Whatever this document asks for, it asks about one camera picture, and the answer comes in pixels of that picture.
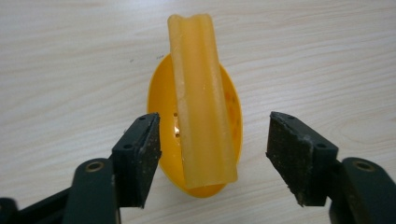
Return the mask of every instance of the yellow plastic tube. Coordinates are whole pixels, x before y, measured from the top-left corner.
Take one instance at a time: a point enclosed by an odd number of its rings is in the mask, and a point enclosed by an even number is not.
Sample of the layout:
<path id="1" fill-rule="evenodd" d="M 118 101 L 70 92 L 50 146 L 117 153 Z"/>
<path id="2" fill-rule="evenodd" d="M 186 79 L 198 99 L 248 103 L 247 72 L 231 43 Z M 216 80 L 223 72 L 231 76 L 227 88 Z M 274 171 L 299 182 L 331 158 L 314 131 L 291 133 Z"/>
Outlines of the yellow plastic tube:
<path id="1" fill-rule="evenodd" d="M 232 131 L 209 15 L 168 19 L 186 188 L 237 179 Z"/>

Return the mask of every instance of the wooden table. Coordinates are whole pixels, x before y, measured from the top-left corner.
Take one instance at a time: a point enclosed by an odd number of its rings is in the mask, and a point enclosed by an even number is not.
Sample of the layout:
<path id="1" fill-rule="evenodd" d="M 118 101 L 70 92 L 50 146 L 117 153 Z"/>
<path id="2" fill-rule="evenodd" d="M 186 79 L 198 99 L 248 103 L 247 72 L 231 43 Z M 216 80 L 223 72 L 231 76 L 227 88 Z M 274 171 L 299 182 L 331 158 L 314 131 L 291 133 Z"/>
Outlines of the wooden table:
<path id="1" fill-rule="evenodd" d="M 26 207 L 108 157 L 146 113 L 169 52 L 167 18 L 209 13 L 244 116 L 239 180 L 196 199 L 159 168 L 146 208 L 122 223 L 329 223 L 300 207 L 265 157 L 271 111 L 301 119 L 396 179 L 394 1 L 12 1 L 0 3 L 0 197 Z"/>

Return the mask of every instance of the screw hole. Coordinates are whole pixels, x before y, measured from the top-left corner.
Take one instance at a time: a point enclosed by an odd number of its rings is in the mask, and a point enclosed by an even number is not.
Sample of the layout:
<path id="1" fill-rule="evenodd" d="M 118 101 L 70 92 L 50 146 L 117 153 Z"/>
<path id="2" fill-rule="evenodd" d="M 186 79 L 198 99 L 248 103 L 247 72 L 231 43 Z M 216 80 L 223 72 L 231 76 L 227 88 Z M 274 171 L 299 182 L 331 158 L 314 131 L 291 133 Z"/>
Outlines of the screw hole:
<path id="1" fill-rule="evenodd" d="M 105 166 L 101 161 L 93 161 L 85 167 L 87 172 L 96 172 Z"/>
<path id="2" fill-rule="evenodd" d="M 373 172 L 375 170 L 374 166 L 365 161 L 353 161 L 353 164 L 360 170 L 366 172 Z"/>
<path id="3" fill-rule="evenodd" d="M 317 147 L 322 147 L 322 148 L 325 148 L 325 147 L 326 147 L 326 145 L 324 145 L 324 144 L 322 144 L 322 143 L 319 143 L 319 144 L 317 144 Z"/>

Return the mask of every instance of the yellow bowl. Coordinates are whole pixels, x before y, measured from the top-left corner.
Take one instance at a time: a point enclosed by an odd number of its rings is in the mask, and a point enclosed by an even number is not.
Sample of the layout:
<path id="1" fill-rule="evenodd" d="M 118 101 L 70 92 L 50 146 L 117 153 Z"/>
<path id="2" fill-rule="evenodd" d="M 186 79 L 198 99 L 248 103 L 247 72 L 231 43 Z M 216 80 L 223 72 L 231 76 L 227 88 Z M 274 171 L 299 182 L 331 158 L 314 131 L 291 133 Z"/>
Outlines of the yellow bowl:
<path id="1" fill-rule="evenodd" d="M 232 128 L 233 148 L 236 163 L 239 161 L 242 147 L 242 111 L 235 87 L 225 69 L 220 65 L 224 97 L 228 119 Z M 148 89 L 148 113 L 158 112 L 161 117 L 160 138 L 163 152 L 160 165 L 168 178 L 181 190 L 198 198 L 210 197 L 225 187 L 225 184 L 211 185 L 196 189 L 187 189 L 184 181 L 181 159 L 180 139 L 177 124 L 177 101 L 170 54 L 158 65 Z"/>

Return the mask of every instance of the white wood grain surface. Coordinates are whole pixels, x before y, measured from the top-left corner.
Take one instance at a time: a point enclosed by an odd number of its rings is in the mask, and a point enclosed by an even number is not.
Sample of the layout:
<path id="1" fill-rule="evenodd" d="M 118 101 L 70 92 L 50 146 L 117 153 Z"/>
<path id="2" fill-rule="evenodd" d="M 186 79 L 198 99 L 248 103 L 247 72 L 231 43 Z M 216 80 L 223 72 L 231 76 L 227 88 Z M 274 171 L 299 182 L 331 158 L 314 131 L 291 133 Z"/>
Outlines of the white wood grain surface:
<path id="1" fill-rule="evenodd" d="M 195 199 L 159 168 L 122 223 L 329 223 L 265 157 L 269 114 L 292 114 L 396 179 L 395 1 L 0 2 L 0 197 L 23 208 L 70 186 L 146 112 L 171 14 L 209 13 L 239 93 L 239 180 Z"/>

